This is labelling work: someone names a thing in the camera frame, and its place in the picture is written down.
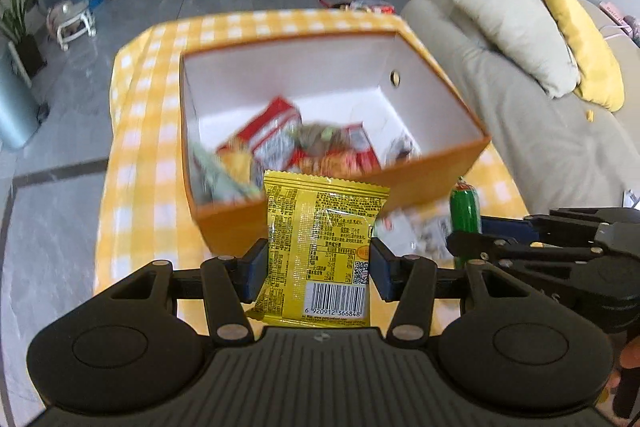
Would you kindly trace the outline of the green sausage snack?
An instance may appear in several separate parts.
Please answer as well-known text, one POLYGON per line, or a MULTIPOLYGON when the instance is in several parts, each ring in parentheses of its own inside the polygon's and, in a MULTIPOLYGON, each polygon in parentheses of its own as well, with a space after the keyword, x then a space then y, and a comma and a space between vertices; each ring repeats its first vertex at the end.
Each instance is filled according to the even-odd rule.
POLYGON ((454 256, 454 267, 462 270, 465 263, 477 257, 475 239, 482 233, 480 200, 477 191, 459 178, 449 195, 451 233, 447 248, 454 256))

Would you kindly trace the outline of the white green-label snack packet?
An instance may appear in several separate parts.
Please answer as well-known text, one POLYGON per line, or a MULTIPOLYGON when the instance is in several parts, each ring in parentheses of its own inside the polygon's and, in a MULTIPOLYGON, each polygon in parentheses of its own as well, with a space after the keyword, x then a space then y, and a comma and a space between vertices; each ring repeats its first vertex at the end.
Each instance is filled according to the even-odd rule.
POLYGON ((425 256, 418 233, 401 211, 394 211, 376 220, 373 235, 396 257, 425 256))

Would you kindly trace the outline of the yellow snack packet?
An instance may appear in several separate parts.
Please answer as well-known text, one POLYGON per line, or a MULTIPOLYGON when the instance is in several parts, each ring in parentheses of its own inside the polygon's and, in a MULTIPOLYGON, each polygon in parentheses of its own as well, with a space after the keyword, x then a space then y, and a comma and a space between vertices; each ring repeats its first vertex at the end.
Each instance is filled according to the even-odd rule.
POLYGON ((269 171, 268 273, 248 314, 268 325, 366 327, 369 246, 387 187, 269 171))

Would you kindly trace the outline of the pale fries chips bag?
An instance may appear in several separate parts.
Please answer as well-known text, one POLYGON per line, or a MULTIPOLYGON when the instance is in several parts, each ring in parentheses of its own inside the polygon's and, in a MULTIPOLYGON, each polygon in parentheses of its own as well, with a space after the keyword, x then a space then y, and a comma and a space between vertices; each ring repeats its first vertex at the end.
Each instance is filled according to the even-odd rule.
POLYGON ((189 143, 191 181, 201 202, 247 202, 262 197, 262 167, 248 150, 214 152, 200 142, 189 143))

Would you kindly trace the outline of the clear packet round chocolate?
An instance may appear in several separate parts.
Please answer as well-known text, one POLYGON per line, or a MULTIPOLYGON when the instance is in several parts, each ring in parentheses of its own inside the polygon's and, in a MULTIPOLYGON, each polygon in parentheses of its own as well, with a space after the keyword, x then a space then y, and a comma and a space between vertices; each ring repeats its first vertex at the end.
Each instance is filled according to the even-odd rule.
POLYGON ((408 134, 399 135, 390 142, 385 153, 385 165, 393 166, 416 158, 420 155, 420 148, 416 146, 408 134))

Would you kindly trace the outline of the red Mimi shrimp sticks bag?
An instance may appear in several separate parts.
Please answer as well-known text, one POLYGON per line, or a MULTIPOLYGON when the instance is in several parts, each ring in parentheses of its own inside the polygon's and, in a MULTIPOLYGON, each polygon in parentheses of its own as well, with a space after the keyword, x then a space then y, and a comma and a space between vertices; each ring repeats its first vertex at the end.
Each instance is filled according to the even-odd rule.
POLYGON ((364 171, 367 155, 353 148, 331 148, 322 156, 310 156, 299 148, 288 170, 311 176, 350 179, 364 171))

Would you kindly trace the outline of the large red snack bag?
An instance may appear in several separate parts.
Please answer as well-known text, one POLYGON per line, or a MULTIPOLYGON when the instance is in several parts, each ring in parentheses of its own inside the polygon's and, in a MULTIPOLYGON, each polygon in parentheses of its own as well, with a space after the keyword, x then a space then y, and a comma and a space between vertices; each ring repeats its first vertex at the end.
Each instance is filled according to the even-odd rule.
POLYGON ((283 171, 296 151, 295 131, 302 124, 299 109, 286 98, 274 98, 234 139, 246 148, 265 170, 283 171))

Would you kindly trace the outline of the clear bag brown crackers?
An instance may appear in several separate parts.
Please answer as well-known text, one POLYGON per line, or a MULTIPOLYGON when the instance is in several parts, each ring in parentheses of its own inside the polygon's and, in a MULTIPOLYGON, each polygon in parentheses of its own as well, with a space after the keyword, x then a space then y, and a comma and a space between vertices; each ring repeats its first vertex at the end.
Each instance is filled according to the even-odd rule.
POLYGON ((299 150, 310 157, 323 157, 350 147, 344 128, 324 122, 300 124, 290 131, 290 135, 299 150))

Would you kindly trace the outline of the clear bag white balls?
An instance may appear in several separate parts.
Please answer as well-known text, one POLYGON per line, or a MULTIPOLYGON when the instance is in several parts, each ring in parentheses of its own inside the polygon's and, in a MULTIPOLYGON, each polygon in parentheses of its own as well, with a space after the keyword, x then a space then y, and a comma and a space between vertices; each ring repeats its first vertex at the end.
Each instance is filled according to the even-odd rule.
POLYGON ((416 252, 434 261, 454 260, 447 247, 447 239, 451 232, 451 220, 448 215, 422 220, 416 225, 416 252))

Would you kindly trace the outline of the small red packet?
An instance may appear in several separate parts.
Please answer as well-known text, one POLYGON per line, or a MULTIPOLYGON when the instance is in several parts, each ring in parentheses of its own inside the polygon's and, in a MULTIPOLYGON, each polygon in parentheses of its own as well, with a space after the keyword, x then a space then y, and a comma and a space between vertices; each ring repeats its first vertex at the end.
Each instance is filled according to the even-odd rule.
POLYGON ((370 142, 369 135, 362 124, 350 124, 345 128, 350 149, 356 157, 360 172, 371 172, 381 168, 378 155, 370 142))

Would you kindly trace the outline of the grey sofa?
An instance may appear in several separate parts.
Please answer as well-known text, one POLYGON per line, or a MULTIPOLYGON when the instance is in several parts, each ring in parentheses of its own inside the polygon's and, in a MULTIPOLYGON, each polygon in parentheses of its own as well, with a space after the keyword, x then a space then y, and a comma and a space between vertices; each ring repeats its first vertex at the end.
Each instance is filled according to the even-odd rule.
POLYGON ((574 94, 550 98, 451 0, 410 0, 401 11, 492 136, 531 213, 618 207, 639 186, 639 152, 607 110, 574 94))

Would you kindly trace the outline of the yellow checkered tablecloth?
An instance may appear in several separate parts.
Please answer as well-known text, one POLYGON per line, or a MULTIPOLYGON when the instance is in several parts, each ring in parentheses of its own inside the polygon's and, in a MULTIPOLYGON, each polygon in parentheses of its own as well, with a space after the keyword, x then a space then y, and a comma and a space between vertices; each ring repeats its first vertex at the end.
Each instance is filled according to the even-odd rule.
POLYGON ((408 135, 415 158, 358 176, 387 188, 385 212, 434 216, 465 179, 486 215, 525 216, 487 131, 402 18, 318 9, 176 20, 115 57, 96 288, 156 259, 191 269, 241 256, 266 235, 265 199, 219 204, 198 193, 189 145, 218 147, 275 98, 306 120, 361 124, 378 157, 408 135))

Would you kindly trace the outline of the orange cardboard box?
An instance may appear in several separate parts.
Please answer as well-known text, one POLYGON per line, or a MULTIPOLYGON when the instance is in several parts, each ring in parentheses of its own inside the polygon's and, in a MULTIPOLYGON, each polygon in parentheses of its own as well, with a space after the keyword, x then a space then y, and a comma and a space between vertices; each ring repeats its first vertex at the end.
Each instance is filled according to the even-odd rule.
POLYGON ((186 198, 222 255, 266 235, 270 170, 383 185, 395 210, 444 195, 489 141, 422 46, 397 30, 189 52, 180 103, 186 198))

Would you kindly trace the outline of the yellow cushion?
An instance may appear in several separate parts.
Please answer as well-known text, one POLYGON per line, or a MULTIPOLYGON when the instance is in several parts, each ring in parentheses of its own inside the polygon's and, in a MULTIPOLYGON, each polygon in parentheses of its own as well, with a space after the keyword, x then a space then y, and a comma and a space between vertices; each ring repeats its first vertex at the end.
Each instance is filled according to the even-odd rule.
POLYGON ((579 72, 574 92, 612 113, 620 110, 625 103, 620 63, 588 12, 578 0, 544 0, 544 4, 574 55, 579 72))

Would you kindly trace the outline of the beige cushion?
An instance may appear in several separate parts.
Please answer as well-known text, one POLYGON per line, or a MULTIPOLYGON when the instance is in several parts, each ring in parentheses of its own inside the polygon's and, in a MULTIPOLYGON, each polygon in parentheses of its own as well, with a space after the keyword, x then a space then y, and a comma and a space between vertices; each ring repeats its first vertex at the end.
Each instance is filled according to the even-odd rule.
POLYGON ((542 0, 450 1, 550 98, 562 98, 578 86, 574 54, 542 0))

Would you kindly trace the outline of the floor bin with snack wrappers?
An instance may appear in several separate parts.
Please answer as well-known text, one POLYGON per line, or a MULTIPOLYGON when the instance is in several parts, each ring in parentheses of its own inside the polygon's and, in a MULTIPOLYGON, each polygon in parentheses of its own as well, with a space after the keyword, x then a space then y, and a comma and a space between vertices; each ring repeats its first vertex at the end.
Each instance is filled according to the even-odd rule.
POLYGON ((344 2, 329 2, 319 0, 321 6, 326 9, 343 10, 343 11, 362 11, 375 14, 394 15, 396 10, 394 6, 382 0, 352 0, 344 2))

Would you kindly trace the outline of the grey metal trash bin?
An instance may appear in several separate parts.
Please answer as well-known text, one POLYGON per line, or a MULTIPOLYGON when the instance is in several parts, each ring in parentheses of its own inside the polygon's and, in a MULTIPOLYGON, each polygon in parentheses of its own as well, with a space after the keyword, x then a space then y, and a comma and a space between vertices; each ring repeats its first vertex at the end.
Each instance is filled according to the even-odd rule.
POLYGON ((47 102, 39 103, 13 72, 8 48, 1 52, 0 77, 1 144, 9 150, 21 150, 48 118, 50 107, 47 102))

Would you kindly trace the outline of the small white stool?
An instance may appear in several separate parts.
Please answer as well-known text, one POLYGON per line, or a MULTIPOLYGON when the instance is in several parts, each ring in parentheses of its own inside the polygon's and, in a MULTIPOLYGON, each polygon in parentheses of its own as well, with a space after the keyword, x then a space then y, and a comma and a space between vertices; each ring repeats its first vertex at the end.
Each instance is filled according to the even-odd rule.
POLYGON ((47 12, 46 25, 49 36, 63 52, 70 43, 82 36, 96 36, 96 21, 89 2, 62 0, 47 12))

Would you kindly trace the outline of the potted long-leaf plant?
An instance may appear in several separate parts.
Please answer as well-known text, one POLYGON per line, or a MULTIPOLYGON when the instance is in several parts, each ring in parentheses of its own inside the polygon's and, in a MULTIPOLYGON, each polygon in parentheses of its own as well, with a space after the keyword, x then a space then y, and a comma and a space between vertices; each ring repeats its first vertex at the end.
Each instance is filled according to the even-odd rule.
POLYGON ((47 65, 26 22, 27 13, 37 3, 38 0, 1 2, 1 35, 14 44, 28 78, 37 75, 40 69, 47 65))

